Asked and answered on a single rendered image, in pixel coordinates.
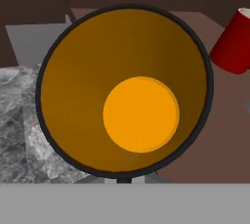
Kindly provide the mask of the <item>black mug with orange inside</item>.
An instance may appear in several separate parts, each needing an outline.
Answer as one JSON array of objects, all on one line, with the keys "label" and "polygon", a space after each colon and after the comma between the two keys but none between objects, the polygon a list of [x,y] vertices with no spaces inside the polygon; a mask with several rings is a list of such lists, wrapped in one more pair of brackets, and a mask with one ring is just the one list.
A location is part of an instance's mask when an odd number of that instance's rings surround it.
[{"label": "black mug with orange inside", "polygon": [[190,26],[159,8],[122,4],[87,14],[57,38],[35,104],[63,160],[127,183],[190,147],[213,94],[211,61]]}]

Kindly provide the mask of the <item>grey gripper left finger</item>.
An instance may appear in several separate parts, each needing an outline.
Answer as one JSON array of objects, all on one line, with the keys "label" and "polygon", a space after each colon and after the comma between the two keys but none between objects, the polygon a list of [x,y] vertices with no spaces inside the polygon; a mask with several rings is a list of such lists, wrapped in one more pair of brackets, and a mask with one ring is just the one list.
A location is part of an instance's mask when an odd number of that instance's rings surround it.
[{"label": "grey gripper left finger", "polygon": [[115,184],[115,179],[108,179],[103,177],[97,177],[93,175],[88,175],[78,181],[76,181],[76,184]]}]

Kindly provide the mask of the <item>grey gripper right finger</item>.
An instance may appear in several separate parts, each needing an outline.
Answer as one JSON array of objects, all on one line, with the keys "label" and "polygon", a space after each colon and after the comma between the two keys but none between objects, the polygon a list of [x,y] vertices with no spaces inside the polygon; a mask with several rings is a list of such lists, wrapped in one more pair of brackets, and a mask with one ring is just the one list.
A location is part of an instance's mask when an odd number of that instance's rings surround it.
[{"label": "grey gripper right finger", "polygon": [[132,179],[133,184],[152,184],[152,183],[169,183],[169,180],[161,177],[156,172],[152,172],[145,176],[135,177]]}]

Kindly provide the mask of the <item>red mug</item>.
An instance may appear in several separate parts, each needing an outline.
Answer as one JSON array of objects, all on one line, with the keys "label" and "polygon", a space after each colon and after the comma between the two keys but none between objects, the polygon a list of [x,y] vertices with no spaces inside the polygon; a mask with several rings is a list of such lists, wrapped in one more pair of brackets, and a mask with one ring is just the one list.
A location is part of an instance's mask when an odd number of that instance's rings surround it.
[{"label": "red mug", "polygon": [[250,69],[250,9],[239,8],[210,53],[219,68],[241,74]]}]

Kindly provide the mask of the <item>grey flat panel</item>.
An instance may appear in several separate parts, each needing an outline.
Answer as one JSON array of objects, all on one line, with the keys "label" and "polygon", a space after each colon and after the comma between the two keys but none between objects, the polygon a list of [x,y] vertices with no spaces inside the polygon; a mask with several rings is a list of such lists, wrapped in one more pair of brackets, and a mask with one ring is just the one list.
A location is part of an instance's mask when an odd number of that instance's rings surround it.
[{"label": "grey flat panel", "polygon": [[18,64],[26,67],[41,64],[52,44],[70,25],[69,15],[63,23],[7,25]]}]

